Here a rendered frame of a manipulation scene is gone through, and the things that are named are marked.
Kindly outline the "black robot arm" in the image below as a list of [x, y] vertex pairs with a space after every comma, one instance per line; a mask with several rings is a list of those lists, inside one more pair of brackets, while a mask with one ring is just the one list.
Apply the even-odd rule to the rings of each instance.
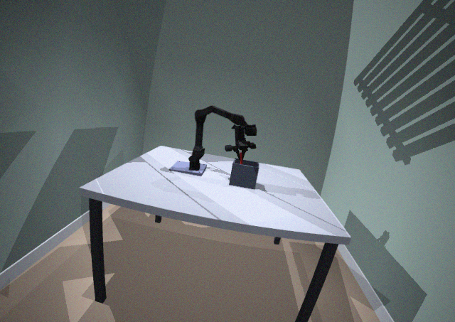
[[[231, 129], [235, 129], [235, 136], [244, 136], [245, 134], [247, 136], [256, 136], [257, 135], [256, 124], [248, 125], [248, 123], [245, 121], [244, 116], [242, 116], [241, 114], [234, 114], [231, 112], [226, 112], [225, 110], [217, 108], [213, 105], [206, 107], [205, 109], [197, 110], [195, 112], [195, 118], [196, 118], [195, 146], [193, 148], [192, 155], [190, 157], [188, 157], [189, 164], [190, 164], [190, 168], [189, 168], [190, 171], [198, 171], [200, 169], [199, 160], [205, 154], [205, 152], [204, 152], [205, 148], [203, 148], [203, 146], [202, 146], [203, 123], [205, 121], [206, 115], [208, 115], [210, 113], [219, 114], [220, 116], [228, 118], [231, 122], [233, 122], [234, 125]], [[240, 126], [236, 126], [235, 124], [240, 125]], [[247, 148], [250, 147], [250, 141], [246, 141], [246, 138], [243, 138], [242, 140], [240, 140], [240, 138], [238, 138], [237, 146], [239, 147], [239, 150], [247, 150]]]

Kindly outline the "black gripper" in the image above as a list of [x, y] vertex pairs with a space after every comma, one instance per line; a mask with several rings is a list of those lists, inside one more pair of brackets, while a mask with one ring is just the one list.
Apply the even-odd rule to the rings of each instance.
[[[239, 147], [237, 146], [237, 140], [238, 140], [238, 138], [240, 138], [240, 140], [242, 140], [243, 138], [245, 138], [245, 136], [236, 136], [236, 137], [235, 137], [235, 146], [232, 146], [232, 145], [225, 145], [225, 150], [226, 150], [226, 151], [232, 151], [232, 150], [233, 150], [234, 152], [236, 152], [236, 154], [237, 154], [237, 156], [238, 156], [238, 158], [239, 158], [239, 160], [240, 160], [240, 151], [238, 150]], [[249, 147], [248, 147], [248, 148], [249, 148]], [[242, 150], [242, 160], [244, 159], [245, 152], [248, 151], [248, 148], [247, 148], [247, 150]], [[253, 142], [250, 143], [250, 148], [251, 148], [251, 149], [256, 149], [256, 144], [253, 143]]]

